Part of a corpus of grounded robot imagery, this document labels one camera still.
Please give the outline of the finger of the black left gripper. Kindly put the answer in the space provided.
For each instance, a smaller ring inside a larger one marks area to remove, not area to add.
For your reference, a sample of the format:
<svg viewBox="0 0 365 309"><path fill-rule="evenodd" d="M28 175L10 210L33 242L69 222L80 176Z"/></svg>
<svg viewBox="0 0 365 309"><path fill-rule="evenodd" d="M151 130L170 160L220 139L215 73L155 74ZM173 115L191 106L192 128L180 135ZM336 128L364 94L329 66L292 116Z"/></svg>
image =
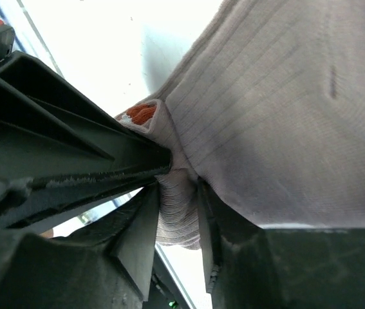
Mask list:
<svg viewBox="0 0 365 309"><path fill-rule="evenodd" d="M16 52L0 62L0 177L153 176L171 157L41 61Z"/></svg>
<svg viewBox="0 0 365 309"><path fill-rule="evenodd" d="M69 211L105 202L141 188L158 190L154 176L64 175L0 177L0 229L23 229L58 220Z"/></svg>

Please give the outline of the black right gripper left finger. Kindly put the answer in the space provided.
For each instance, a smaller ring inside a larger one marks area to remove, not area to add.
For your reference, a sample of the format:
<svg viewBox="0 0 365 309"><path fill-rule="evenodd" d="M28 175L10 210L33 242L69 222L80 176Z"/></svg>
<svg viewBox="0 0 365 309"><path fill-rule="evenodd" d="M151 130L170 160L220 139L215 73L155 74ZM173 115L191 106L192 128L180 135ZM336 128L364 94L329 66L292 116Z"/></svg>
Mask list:
<svg viewBox="0 0 365 309"><path fill-rule="evenodd" d="M148 300L159 187L71 235L0 230L0 308L141 308Z"/></svg>

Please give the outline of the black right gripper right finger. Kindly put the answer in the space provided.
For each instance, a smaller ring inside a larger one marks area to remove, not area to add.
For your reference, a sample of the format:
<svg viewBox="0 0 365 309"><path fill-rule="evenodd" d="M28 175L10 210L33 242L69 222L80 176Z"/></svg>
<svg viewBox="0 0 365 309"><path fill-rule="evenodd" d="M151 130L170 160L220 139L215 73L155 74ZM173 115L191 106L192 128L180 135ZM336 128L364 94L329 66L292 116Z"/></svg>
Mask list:
<svg viewBox="0 0 365 309"><path fill-rule="evenodd" d="M198 217L214 308L365 308L365 229L262 229L204 181Z"/></svg>

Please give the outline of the beige sock with rust stripes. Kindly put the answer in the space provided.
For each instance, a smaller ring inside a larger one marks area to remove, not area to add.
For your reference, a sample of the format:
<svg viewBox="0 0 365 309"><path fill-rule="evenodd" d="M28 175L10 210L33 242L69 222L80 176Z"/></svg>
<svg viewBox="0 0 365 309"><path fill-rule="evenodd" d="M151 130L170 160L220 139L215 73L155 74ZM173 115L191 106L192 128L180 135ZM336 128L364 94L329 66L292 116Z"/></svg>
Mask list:
<svg viewBox="0 0 365 309"><path fill-rule="evenodd" d="M225 1L117 118L173 154L162 245L199 248L199 179L259 226L365 227L365 1Z"/></svg>

